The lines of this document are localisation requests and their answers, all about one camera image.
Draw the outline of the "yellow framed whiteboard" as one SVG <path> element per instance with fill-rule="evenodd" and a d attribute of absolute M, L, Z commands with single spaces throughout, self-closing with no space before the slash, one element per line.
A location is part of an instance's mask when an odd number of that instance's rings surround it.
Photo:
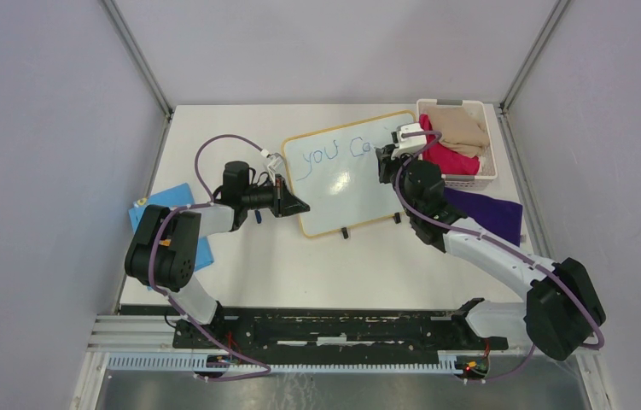
<path fill-rule="evenodd" d="M 403 110 L 283 141 L 288 185 L 310 207 L 299 215 L 306 237 L 402 212 L 393 188 L 379 182 L 375 149 L 390 144 L 393 132 L 415 121 L 415 114 Z"/>

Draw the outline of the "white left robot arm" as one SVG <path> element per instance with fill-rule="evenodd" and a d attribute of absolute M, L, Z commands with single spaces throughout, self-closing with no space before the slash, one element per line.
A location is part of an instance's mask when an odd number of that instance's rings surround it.
<path fill-rule="evenodd" d="M 222 311 L 221 303 L 194 278 L 196 251 L 203 238 L 239 230 L 248 214 L 260 209 L 284 218 L 311 207 L 290 192 L 282 175 L 273 174 L 268 183 L 256 184 L 246 162 L 228 162 L 219 197 L 211 202 L 146 207 L 125 255 L 125 274 L 164 296 L 184 320 L 195 325 L 195 339 L 206 348 L 216 348 L 225 340 L 226 325 L 215 318 Z"/>

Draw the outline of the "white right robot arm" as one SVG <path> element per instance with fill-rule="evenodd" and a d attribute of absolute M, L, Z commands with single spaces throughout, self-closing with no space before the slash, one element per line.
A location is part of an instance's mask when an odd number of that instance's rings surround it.
<path fill-rule="evenodd" d="M 469 303 L 452 323 L 453 342 L 472 349 L 485 337 L 533 345 L 554 360 L 600 349 L 606 320 L 588 271 L 573 258 L 554 261 L 523 251 L 453 207 L 439 168 L 394 144 L 376 149 L 378 178 L 393 187 L 424 244 L 467 261 L 509 288 L 519 302 Z"/>

